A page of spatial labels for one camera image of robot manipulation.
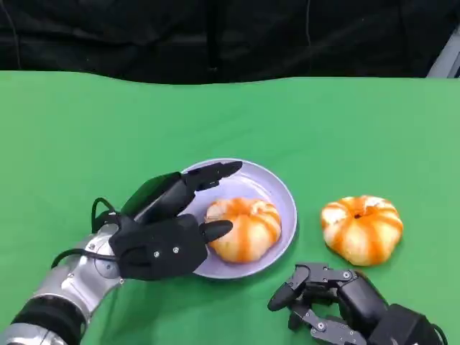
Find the black backdrop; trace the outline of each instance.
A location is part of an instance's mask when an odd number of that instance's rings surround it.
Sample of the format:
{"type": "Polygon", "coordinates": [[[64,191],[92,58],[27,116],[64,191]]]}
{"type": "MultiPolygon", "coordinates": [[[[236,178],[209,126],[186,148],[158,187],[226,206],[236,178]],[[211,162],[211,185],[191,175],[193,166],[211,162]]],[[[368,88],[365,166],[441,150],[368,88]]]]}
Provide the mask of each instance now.
{"type": "Polygon", "coordinates": [[[3,0],[0,69],[148,83],[424,77],[460,0],[3,0]]]}

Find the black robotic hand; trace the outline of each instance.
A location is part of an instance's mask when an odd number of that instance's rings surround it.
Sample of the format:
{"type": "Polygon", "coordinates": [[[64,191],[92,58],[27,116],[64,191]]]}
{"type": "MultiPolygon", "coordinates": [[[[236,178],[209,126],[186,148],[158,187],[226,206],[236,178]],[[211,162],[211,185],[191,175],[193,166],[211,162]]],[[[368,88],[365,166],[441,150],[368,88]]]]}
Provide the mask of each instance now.
{"type": "Polygon", "coordinates": [[[109,239],[120,275],[136,280],[160,280],[192,273],[207,258],[206,244],[227,234],[230,221],[198,225],[191,214],[178,214],[195,192],[219,184],[242,162],[216,163],[186,174],[174,172],[147,181],[118,215],[119,230],[109,239]]]}
{"type": "Polygon", "coordinates": [[[447,345],[442,330],[401,305],[388,305],[367,277],[333,270],[323,263],[300,263],[268,303],[271,311],[290,309],[289,329],[303,324],[322,344],[447,345]],[[319,318],[313,304],[339,304],[342,318],[319,318]]]}

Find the plate rim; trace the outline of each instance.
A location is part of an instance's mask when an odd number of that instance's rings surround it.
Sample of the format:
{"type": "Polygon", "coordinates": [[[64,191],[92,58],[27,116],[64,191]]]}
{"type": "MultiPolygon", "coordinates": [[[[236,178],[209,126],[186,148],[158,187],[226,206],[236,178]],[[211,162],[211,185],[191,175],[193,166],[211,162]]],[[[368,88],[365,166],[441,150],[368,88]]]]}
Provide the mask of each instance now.
{"type": "Polygon", "coordinates": [[[290,192],[290,190],[286,186],[286,184],[278,176],[276,176],[276,174],[274,174],[272,171],[268,170],[267,168],[261,166],[260,164],[257,164],[255,162],[251,162],[251,161],[248,161],[248,160],[241,160],[241,159],[238,159],[238,158],[228,158],[228,157],[213,158],[213,159],[210,159],[210,160],[204,160],[204,161],[201,161],[201,162],[197,162],[197,163],[191,165],[190,167],[187,167],[186,169],[182,170],[182,173],[186,173],[187,171],[196,168],[197,165],[212,164],[212,163],[217,163],[217,162],[222,162],[222,161],[235,161],[235,160],[241,161],[244,164],[249,164],[249,165],[256,166],[257,168],[264,170],[266,173],[269,173],[271,176],[273,176],[281,184],[281,186],[286,191],[286,193],[289,196],[289,199],[290,199],[290,201],[291,201],[291,203],[293,205],[293,212],[294,212],[293,227],[294,227],[294,231],[292,231],[289,239],[287,240],[286,246],[275,256],[275,258],[272,260],[271,263],[269,263],[268,265],[266,265],[264,267],[260,267],[260,268],[254,270],[254,271],[244,273],[243,275],[238,275],[238,276],[234,276],[234,277],[222,277],[222,276],[217,276],[217,275],[207,275],[207,274],[193,272],[194,275],[198,275],[200,277],[206,277],[206,278],[217,279],[217,280],[231,280],[231,279],[238,279],[238,278],[243,278],[243,277],[248,277],[248,276],[251,276],[251,275],[255,275],[256,273],[259,273],[259,272],[267,269],[271,265],[273,265],[276,261],[278,261],[279,258],[281,258],[282,255],[284,255],[284,253],[286,253],[286,251],[288,250],[288,248],[290,247],[290,245],[293,242],[295,233],[297,232],[297,220],[298,220],[297,206],[295,205],[295,200],[294,200],[294,197],[293,197],[292,193],[290,192]]]}

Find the black fabric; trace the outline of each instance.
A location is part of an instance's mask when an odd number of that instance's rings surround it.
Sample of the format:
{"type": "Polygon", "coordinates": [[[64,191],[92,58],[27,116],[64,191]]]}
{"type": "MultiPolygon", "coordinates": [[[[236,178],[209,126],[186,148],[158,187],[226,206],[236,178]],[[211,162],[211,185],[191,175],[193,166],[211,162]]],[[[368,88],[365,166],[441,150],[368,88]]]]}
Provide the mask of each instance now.
{"type": "MultiPolygon", "coordinates": [[[[148,83],[297,75],[424,77],[460,13],[460,0],[4,4],[19,34],[24,69],[148,83]]],[[[17,67],[12,29],[0,13],[0,69],[17,67]]]]}

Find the wire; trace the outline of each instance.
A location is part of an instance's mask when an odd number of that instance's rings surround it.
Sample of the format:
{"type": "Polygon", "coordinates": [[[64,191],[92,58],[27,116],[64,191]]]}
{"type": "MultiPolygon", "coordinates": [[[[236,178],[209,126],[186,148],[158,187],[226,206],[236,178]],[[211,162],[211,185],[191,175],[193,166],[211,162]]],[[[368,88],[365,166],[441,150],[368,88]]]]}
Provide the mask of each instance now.
{"type": "Polygon", "coordinates": [[[441,337],[441,340],[443,341],[443,345],[448,345],[446,335],[444,334],[444,332],[441,329],[441,327],[439,327],[438,325],[436,325],[434,323],[432,323],[431,325],[436,330],[436,332],[438,332],[439,336],[441,337]]]}
{"type": "MultiPolygon", "coordinates": [[[[311,36],[310,36],[310,5],[311,0],[307,0],[307,10],[306,10],[306,20],[305,20],[305,35],[307,37],[308,43],[308,50],[311,48],[311,36]]],[[[313,64],[313,57],[310,56],[310,61],[308,62],[308,74],[310,75],[312,64],[313,64]]]]}
{"type": "MultiPolygon", "coordinates": [[[[93,234],[95,234],[99,230],[96,228],[96,211],[98,208],[98,204],[100,203],[104,204],[105,207],[107,207],[111,213],[112,212],[114,213],[116,224],[118,225],[120,229],[120,221],[118,218],[118,213],[115,211],[115,208],[106,199],[97,198],[93,202],[93,206],[91,207],[91,231],[93,232],[93,234]]],[[[89,252],[81,248],[74,248],[74,249],[66,250],[60,253],[58,256],[56,256],[56,258],[53,260],[51,264],[51,268],[55,268],[56,266],[58,266],[59,262],[65,257],[68,257],[69,255],[80,255],[82,257],[90,257],[91,259],[99,259],[99,260],[106,260],[106,261],[117,261],[117,257],[115,257],[114,255],[102,255],[102,254],[89,252]]]]}
{"type": "Polygon", "coordinates": [[[107,207],[107,209],[110,212],[115,213],[116,225],[118,225],[118,227],[120,228],[120,221],[118,219],[118,215],[116,213],[115,208],[106,199],[97,198],[93,202],[93,207],[91,207],[91,231],[92,231],[92,233],[95,234],[99,230],[99,229],[96,228],[96,211],[97,211],[97,208],[98,208],[98,204],[100,204],[100,203],[104,204],[105,207],[107,207]]]}
{"type": "Polygon", "coordinates": [[[58,256],[56,256],[56,258],[53,260],[51,264],[51,268],[55,268],[56,266],[58,266],[59,262],[62,259],[70,255],[80,255],[83,257],[90,257],[91,259],[99,259],[99,260],[106,260],[106,261],[117,261],[117,258],[113,255],[102,255],[102,254],[97,254],[93,252],[88,252],[87,250],[84,250],[81,248],[74,248],[74,249],[66,250],[60,253],[58,256]]]}
{"type": "Polygon", "coordinates": [[[17,68],[18,68],[18,70],[21,70],[22,69],[22,64],[21,64],[21,53],[20,53],[20,50],[19,50],[19,36],[17,34],[16,27],[14,26],[13,19],[11,18],[11,16],[9,15],[8,10],[5,7],[4,0],[0,0],[0,7],[3,10],[3,12],[5,13],[6,19],[8,20],[8,23],[9,23],[9,27],[11,27],[11,30],[13,32],[14,45],[16,47],[17,68]]]}

